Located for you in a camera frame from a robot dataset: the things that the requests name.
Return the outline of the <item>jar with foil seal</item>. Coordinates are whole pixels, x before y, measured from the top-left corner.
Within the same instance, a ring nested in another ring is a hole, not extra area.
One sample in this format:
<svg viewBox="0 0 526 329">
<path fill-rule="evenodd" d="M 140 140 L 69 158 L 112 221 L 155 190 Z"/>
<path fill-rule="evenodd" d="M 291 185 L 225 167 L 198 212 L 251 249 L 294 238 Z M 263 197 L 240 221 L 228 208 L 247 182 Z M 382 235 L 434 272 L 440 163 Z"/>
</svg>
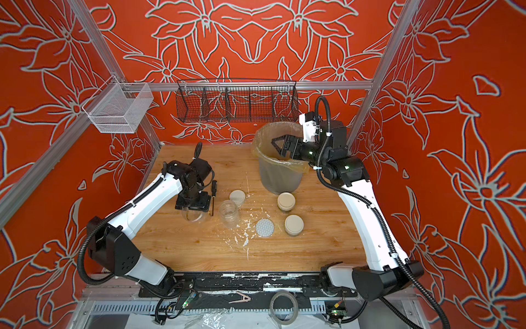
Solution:
<svg viewBox="0 0 526 329">
<path fill-rule="evenodd" d="M 208 212 L 190 210 L 183 208 L 181 210 L 182 218 L 189 223 L 203 223 L 209 218 Z"/>
</svg>

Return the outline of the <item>clear jar with tea leaves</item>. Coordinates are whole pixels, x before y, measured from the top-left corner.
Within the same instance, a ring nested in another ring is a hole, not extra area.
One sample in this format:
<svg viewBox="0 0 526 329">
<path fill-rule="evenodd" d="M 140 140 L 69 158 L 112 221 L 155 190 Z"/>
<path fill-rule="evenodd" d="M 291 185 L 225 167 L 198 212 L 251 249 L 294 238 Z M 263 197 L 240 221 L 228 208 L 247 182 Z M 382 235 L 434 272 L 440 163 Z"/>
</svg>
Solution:
<svg viewBox="0 0 526 329">
<path fill-rule="evenodd" d="M 240 221 L 238 206 L 231 200 L 222 202 L 219 206 L 219 215 L 226 228 L 236 228 Z"/>
</svg>

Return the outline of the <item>beige jar lid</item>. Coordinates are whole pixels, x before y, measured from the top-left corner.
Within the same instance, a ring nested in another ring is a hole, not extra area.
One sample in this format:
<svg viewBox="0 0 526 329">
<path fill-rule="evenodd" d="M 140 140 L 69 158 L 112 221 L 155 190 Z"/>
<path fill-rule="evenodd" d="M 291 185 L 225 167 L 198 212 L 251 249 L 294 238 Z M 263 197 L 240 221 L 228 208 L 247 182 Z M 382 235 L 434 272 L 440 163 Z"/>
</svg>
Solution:
<svg viewBox="0 0 526 329">
<path fill-rule="evenodd" d="M 245 200 L 246 200 L 246 194 L 242 190 L 234 190 L 230 193 L 229 196 L 230 201 L 232 201 L 238 208 L 240 208 Z"/>
</svg>

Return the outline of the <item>beige lidded jar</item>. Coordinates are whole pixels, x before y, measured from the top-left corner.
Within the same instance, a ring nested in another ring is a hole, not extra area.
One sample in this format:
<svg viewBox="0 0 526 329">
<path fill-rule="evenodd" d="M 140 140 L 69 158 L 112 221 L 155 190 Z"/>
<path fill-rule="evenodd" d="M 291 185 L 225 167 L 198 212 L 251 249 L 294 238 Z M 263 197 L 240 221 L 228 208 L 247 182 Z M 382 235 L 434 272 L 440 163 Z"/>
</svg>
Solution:
<svg viewBox="0 0 526 329">
<path fill-rule="evenodd" d="M 295 196 L 292 193 L 284 192 L 278 195 L 277 205 L 282 212 L 290 212 L 296 204 Z"/>
<path fill-rule="evenodd" d="M 296 237 L 303 232 L 304 221 L 298 215 L 289 215 L 285 219 L 284 228 L 289 236 Z"/>
</svg>

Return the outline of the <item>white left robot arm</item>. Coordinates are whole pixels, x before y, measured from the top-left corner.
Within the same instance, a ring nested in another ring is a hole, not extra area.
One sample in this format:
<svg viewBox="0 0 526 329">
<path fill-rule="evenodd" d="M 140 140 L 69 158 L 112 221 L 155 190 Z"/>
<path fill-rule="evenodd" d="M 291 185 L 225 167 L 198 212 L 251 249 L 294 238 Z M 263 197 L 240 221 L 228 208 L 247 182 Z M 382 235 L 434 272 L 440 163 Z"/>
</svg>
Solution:
<svg viewBox="0 0 526 329">
<path fill-rule="evenodd" d="M 87 285 L 102 285 L 118 276 L 138 283 L 158 298 L 175 297 L 175 272 L 143 255 L 133 240 L 171 199 L 176 200 L 175 208 L 180 211 L 208 214 L 212 196 L 206 192 L 206 180 L 213 180 L 215 173 L 201 158 L 201 151 L 202 144 L 198 143 L 189 164 L 177 160 L 164 163 L 156 179 L 128 203 L 88 222 L 77 260 L 79 277 Z"/>
</svg>

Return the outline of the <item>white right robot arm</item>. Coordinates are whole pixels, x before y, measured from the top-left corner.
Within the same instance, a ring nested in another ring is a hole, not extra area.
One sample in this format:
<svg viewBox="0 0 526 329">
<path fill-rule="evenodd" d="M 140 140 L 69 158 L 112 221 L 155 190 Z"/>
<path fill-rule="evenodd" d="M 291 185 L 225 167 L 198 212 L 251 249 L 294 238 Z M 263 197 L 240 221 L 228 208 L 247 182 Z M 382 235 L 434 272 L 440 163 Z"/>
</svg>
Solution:
<svg viewBox="0 0 526 329">
<path fill-rule="evenodd" d="M 307 162 L 316 172 L 319 182 L 338 193 L 358 231 L 367 260 L 362 267 L 332 263 L 322 268 L 321 273 L 328 285 L 352 289 L 364 300 L 354 315 L 345 317 L 329 313 L 327 322 L 338 325 L 353 322 L 368 303 L 379 300 L 406 326 L 417 328 L 416 323 L 386 298 L 414 286 L 434 309 L 442 327 L 450 328 L 445 311 L 419 282 L 424 273 L 422 264 L 410 260 L 384 218 L 363 162 L 348 154 L 347 128 L 331 119 L 327 99 L 318 97 L 315 109 L 301 115 L 299 123 L 303 129 L 302 137 L 286 134 L 273 138 L 271 144 L 280 156 Z"/>
</svg>

